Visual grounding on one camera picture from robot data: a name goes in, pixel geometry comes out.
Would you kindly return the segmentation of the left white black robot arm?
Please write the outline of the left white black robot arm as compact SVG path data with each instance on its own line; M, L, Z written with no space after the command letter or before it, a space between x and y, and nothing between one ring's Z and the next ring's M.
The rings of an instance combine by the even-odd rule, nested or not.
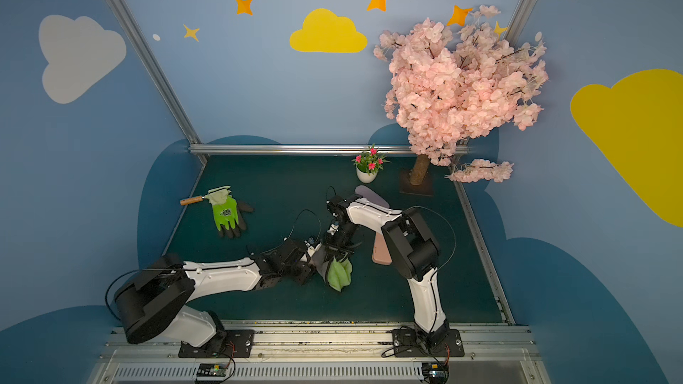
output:
M238 261L182 261L167 254L141 270L114 295L119 320L130 344L167 339L211 356L226 344L227 332L215 314L192 309L192 300L229 292L251 292L290 277L303 284L316 271L312 257L319 243L285 240L262 254Z

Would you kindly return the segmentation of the green black work glove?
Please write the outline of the green black work glove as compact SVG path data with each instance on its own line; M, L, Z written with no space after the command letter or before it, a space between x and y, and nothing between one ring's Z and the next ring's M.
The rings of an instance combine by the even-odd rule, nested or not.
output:
M213 204L213 219L221 238L240 238L247 230L243 213L253 213L254 208L246 202L228 197L223 204Z

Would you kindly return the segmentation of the grey green microfibre cloth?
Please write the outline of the grey green microfibre cloth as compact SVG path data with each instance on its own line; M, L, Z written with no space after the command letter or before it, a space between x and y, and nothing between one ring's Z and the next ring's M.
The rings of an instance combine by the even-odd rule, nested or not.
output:
M334 291L340 293L351 284L350 254L320 245L312 256L311 264Z

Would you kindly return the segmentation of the pink eyeglass case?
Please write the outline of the pink eyeglass case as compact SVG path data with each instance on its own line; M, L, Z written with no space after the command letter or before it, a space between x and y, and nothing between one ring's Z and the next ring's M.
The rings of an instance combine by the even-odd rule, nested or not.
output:
M389 266L392 263L388 245L381 232L375 233L372 261L383 266Z

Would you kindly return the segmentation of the aluminium front rail frame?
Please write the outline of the aluminium front rail frame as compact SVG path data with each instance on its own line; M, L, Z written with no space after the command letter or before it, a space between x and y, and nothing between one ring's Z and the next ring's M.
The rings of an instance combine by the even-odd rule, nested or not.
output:
M448 368L447 383L548 383L529 328L453 324L464 357L387 357L391 331L402 323L227 321L227 330L255 331L249 358L179 358L180 342L126 342L114 329L91 383L423 383L422 363ZM218 380L197 378L200 364L227 364Z

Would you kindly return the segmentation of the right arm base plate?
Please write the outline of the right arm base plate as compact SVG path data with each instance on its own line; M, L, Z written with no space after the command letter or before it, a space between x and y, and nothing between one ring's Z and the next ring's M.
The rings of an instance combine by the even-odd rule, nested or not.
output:
M425 332L403 325L391 331L387 357L464 357L464 341L455 328L429 337Z

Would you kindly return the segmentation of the right green circuit board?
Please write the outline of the right green circuit board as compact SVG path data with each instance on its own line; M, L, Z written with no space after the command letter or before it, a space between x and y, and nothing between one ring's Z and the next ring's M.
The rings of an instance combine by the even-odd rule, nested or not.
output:
M449 378L448 368L439 363L422 363L423 383L446 384Z

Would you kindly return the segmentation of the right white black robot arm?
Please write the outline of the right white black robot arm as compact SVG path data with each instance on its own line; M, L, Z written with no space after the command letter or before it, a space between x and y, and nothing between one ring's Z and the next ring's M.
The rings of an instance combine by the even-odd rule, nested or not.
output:
M416 208L393 210L354 195L327 201L333 220L322 244L312 256L312 264L324 281L336 291L350 285L353 254L351 240L359 227L383 237L391 265L407 279L414 302L416 333L435 347L449 333L448 319L442 309L439 286L440 246Z

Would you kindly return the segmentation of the small potted pink flowers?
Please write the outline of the small potted pink flowers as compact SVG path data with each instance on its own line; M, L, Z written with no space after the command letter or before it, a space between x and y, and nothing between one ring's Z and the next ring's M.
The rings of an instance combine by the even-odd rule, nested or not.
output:
M384 154L372 144L352 159L359 180L366 184L375 180L378 172L388 163Z

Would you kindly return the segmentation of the purple eyeglass case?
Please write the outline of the purple eyeglass case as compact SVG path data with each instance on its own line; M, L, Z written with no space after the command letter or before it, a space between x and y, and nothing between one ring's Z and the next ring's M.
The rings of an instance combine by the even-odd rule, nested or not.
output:
M357 188L354 190L354 193L360 197L364 197L373 204L390 209L389 203L366 185L357 186Z

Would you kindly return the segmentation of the pink cherry blossom tree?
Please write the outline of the pink cherry blossom tree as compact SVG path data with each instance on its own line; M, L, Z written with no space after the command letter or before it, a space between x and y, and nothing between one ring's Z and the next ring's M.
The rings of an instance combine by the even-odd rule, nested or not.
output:
M493 20L499 14L494 5L455 14L457 33L426 19L407 34L385 30L374 49L391 73L386 115L407 130L416 155L414 167L402 177L402 188L410 194L431 189L430 165L449 168L450 181L510 179L512 163L474 159L456 165L456 149L504 124L524 131L542 112L534 101L549 79L542 34L533 44L512 46Z

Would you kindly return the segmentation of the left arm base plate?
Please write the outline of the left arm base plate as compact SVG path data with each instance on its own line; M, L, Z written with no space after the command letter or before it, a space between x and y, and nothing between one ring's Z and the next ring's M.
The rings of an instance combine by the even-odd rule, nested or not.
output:
M179 358L249 358L254 346L255 331L219 330L215 336L201 347L193 347L183 342Z

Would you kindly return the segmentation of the wooden handled garden trowel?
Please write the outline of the wooden handled garden trowel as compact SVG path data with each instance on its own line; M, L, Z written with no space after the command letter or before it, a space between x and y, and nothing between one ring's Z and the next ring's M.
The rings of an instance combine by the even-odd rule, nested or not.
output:
M190 197L180 201L181 206L188 206L189 204L197 204L202 201L209 201L211 204L225 204L228 197L231 195L230 186L222 186L209 190L206 195L198 197Z

